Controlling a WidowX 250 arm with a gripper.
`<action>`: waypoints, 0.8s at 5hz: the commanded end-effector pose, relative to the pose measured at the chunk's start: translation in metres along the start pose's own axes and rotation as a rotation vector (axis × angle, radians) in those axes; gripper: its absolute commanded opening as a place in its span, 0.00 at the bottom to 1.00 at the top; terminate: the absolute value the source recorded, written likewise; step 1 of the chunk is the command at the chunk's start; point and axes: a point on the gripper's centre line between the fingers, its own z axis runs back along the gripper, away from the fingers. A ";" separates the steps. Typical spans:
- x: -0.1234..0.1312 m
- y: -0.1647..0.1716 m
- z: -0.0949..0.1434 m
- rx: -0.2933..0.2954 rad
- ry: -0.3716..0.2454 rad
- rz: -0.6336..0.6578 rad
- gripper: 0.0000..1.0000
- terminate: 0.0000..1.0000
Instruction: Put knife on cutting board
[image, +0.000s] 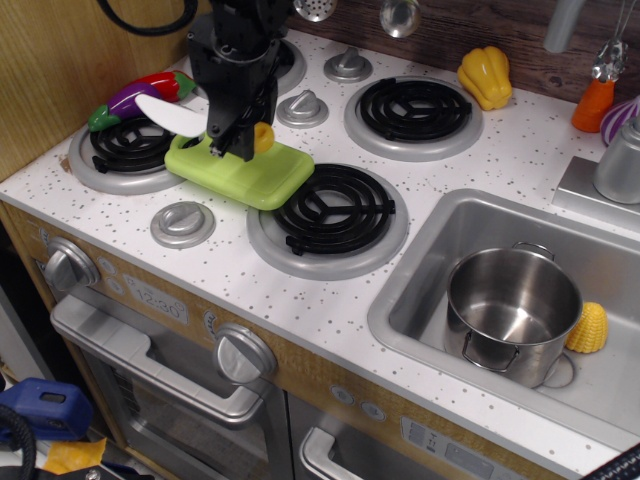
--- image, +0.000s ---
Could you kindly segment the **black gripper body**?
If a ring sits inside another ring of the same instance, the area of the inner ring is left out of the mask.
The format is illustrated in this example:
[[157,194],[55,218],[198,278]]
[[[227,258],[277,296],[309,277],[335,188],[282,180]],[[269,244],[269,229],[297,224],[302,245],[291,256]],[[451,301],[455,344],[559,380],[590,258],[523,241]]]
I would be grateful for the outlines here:
[[209,14],[196,19],[187,40],[194,79],[209,100],[211,139],[232,128],[273,122],[278,38],[263,36],[238,18],[217,26]]

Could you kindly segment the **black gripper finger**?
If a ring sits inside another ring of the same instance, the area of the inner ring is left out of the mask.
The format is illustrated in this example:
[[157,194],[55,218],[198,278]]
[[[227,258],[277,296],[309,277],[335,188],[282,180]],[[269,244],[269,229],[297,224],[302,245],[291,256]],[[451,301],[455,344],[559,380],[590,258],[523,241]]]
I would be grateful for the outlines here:
[[244,161],[251,161],[254,158],[254,128],[232,128],[224,135],[211,140],[209,150],[213,156],[224,157],[231,154]]

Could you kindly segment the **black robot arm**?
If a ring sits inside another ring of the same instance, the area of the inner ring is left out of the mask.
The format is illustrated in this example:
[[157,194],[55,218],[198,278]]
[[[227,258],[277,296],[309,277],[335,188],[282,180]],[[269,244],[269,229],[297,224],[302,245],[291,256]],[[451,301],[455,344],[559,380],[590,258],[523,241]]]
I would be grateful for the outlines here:
[[274,120],[278,50],[293,13],[291,1],[212,1],[211,12],[202,16],[196,1],[185,1],[177,19],[148,27],[128,23],[107,1],[98,5],[109,20],[139,36],[164,36],[188,27],[192,73],[209,101],[205,133],[211,153],[254,158],[256,125]]

